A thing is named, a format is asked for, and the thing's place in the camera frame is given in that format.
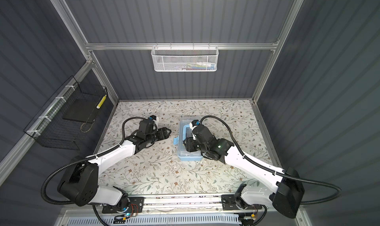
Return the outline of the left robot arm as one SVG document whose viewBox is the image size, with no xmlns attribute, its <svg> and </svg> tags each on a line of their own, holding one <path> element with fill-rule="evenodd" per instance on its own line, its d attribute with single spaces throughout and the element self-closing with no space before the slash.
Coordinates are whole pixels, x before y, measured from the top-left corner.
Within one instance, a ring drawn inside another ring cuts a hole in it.
<svg viewBox="0 0 380 226">
<path fill-rule="evenodd" d="M 128 193 L 118 187 L 99 185 L 99 177 L 123 159 L 132 157 L 156 142 L 166 140 L 171 134 L 167 127 L 158 127 L 156 116 L 132 117 L 122 124 L 119 144 L 87 157 L 84 162 L 66 168 L 57 191 L 72 204 L 105 204 L 121 211 L 130 205 Z"/>
</svg>

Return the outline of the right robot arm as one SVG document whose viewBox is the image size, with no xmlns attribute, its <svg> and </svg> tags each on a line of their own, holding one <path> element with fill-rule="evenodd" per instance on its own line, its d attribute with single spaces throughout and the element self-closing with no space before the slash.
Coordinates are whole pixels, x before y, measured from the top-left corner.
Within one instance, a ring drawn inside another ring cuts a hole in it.
<svg viewBox="0 0 380 226">
<path fill-rule="evenodd" d="M 284 173 L 284 170 L 261 160 L 253 158 L 261 169 L 248 161 L 251 157 L 245 152 L 240 153 L 234 143 L 226 139 L 217 139 L 210 130 L 202 124 L 186 125 L 186 138 L 183 145 L 188 152 L 200 152 L 204 158 L 219 161 L 225 165 L 237 168 L 258 180 L 266 186 L 265 190 L 257 190 L 246 183 L 239 186 L 230 204 L 239 209 L 264 205 L 273 206 L 280 214 L 294 219 L 305 193 L 302 183 L 283 178 L 274 172 Z"/>
</svg>

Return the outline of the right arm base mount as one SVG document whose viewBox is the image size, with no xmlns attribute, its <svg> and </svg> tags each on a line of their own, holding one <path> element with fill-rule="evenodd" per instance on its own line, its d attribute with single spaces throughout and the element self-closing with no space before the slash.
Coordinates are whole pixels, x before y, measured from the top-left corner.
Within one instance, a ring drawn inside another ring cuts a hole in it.
<svg viewBox="0 0 380 226">
<path fill-rule="evenodd" d="M 225 211 L 233 210 L 261 210 L 259 204 L 248 205 L 242 199 L 234 197 L 233 194 L 221 195 L 222 208 Z"/>
</svg>

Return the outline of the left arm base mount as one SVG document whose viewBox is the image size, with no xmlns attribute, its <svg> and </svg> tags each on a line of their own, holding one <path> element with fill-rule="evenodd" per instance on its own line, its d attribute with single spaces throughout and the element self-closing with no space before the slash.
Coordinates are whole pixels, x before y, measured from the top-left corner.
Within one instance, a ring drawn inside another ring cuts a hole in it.
<svg viewBox="0 0 380 226">
<path fill-rule="evenodd" d="M 122 197 L 116 205 L 106 205 L 102 209 L 103 214 L 116 213 L 141 213 L 144 206 L 144 197 Z"/>
</svg>

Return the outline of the blue plastic tool box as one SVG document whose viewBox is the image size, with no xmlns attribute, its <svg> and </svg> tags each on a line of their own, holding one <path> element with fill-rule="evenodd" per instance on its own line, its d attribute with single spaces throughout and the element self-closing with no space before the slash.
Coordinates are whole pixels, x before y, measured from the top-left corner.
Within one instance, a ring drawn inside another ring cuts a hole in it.
<svg viewBox="0 0 380 226">
<path fill-rule="evenodd" d="M 189 127 L 190 122 L 181 120 L 179 135 L 174 138 L 173 144 L 177 147 L 177 155 L 181 161 L 201 161 L 203 157 L 200 151 L 187 152 L 183 144 L 183 140 L 187 137 L 193 137 L 192 130 Z"/>
</svg>

